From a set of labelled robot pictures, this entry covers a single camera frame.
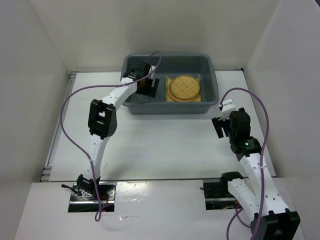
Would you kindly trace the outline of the clear plastic cup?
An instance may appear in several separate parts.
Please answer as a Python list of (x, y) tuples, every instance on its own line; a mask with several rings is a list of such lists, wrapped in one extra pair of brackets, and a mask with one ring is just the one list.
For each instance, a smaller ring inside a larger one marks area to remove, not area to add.
[(134, 93), (132, 95), (132, 102), (136, 104), (146, 104), (150, 101), (149, 96), (143, 95), (143, 94), (138, 94)]

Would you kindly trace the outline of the rectangular bamboo mat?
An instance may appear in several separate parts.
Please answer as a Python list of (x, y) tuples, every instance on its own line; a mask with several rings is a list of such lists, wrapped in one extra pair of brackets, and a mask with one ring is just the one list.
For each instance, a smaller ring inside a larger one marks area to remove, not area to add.
[(181, 103), (186, 103), (186, 102), (201, 102), (202, 101), (202, 94), (201, 94), (201, 87), (200, 87), (200, 93), (197, 95), (197, 98), (195, 98), (193, 101), (176, 101), (173, 98), (170, 97), (169, 94), (169, 87), (170, 84), (172, 83), (172, 80), (176, 77), (170, 78), (170, 77), (166, 77), (166, 83), (165, 83), (165, 101), (166, 102), (181, 102)]

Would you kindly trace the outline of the round green-rimmed bamboo tray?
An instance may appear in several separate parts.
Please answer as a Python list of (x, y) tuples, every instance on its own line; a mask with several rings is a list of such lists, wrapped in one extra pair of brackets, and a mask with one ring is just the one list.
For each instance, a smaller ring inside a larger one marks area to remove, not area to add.
[(177, 76), (172, 80), (169, 90), (179, 100), (192, 100), (200, 93), (200, 79), (190, 75)]

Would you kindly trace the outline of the round orange woven tray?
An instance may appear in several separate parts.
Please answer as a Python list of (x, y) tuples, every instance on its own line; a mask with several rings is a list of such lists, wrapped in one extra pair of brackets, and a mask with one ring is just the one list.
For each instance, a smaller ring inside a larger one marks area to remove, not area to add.
[(191, 102), (200, 93), (199, 87), (169, 87), (169, 95), (178, 102)]

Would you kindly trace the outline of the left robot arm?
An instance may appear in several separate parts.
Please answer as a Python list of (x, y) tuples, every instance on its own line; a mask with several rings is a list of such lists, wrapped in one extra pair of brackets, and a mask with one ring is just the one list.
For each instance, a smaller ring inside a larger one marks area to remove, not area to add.
[(159, 79), (154, 78), (156, 66), (146, 62), (125, 72), (119, 86), (102, 99), (90, 103), (88, 128), (90, 145), (89, 163), (77, 178), (76, 185), (81, 194), (88, 200), (96, 200), (99, 193), (101, 163), (107, 142), (116, 132), (117, 110), (134, 93), (154, 97)]

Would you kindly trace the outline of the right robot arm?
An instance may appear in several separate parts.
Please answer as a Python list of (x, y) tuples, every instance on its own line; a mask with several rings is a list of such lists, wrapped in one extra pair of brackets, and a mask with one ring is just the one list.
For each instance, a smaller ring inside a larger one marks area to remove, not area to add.
[(250, 181), (237, 172), (222, 174), (220, 193), (233, 196), (250, 219), (255, 240), (292, 240), (301, 222), (281, 197), (262, 155), (259, 141), (251, 136), (251, 118), (243, 108), (223, 110), (212, 119), (219, 138), (227, 136), (230, 148)]

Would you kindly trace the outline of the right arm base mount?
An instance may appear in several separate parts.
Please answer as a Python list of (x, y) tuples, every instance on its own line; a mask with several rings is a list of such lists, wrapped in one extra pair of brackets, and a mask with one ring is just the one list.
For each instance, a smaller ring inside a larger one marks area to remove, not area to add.
[(202, 182), (202, 187), (199, 189), (202, 190), (204, 194), (205, 208), (207, 211), (236, 208), (237, 200), (229, 193), (224, 192), (222, 183), (218, 178), (204, 179)]

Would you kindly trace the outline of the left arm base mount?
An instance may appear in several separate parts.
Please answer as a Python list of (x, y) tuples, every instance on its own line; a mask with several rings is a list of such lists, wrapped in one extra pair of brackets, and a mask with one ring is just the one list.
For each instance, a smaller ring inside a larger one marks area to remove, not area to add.
[[(115, 209), (116, 183), (102, 182), (98, 186), (98, 193), (101, 202), (102, 212), (113, 212)], [(87, 194), (77, 187), (61, 184), (61, 187), (71, 191), (68, 212), (88, 213), (99, 210), (98, 198), (95, 195)]]

